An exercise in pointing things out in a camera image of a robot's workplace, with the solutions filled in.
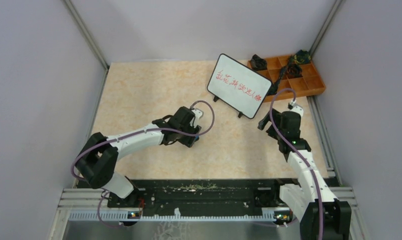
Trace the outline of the white whiteboard black frame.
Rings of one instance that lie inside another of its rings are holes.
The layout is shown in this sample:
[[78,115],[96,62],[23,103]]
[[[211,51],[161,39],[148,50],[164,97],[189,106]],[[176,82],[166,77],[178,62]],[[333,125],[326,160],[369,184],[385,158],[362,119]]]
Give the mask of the white whiteboard black frame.
[[272,82],[246,65],[221,53],[207,84],[207,91],[243,116],[253,119]]

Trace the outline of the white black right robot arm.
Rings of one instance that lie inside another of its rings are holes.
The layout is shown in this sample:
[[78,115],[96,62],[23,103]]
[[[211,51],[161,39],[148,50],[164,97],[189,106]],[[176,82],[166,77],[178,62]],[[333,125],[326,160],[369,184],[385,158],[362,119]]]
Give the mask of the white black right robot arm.
[[303,240],[347,240],[350,237],[352,209],[347,201],[331,191],[320,174],[307,140],[301,138],[300,111],[272,109],[259,123],[275,139],[278,150],[297,175],[298,183],[286,183],[271,191],[276,206],[287,204],[299,220]]

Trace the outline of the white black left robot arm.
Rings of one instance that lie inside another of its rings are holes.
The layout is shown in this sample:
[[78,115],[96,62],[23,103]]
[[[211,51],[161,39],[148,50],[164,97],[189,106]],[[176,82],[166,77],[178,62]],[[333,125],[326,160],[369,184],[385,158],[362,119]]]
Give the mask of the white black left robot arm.
[[125,206],[133,207],[138,203],[139,193],[126,176],[116,172],[117,162],[148,147],[176,142],[192,147],[202,129],[198,122],[203,114],[200,109],[182,106],[175,114],[134,131],[112,136],[96,132],[77,156],[72,170],[78,170],[91,188],[113,193]]

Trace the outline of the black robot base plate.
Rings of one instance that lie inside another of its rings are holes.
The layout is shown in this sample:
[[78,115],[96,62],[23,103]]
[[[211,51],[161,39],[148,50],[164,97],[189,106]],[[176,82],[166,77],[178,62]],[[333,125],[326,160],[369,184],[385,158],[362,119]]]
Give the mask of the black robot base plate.
[[133,180],[139,192],[129,199],[110,196],[104,203],[114,209],[134,207],[143,216],[183,217],[259,216],[263,208],[286,207],[280,187],[297,185],[293,178]]

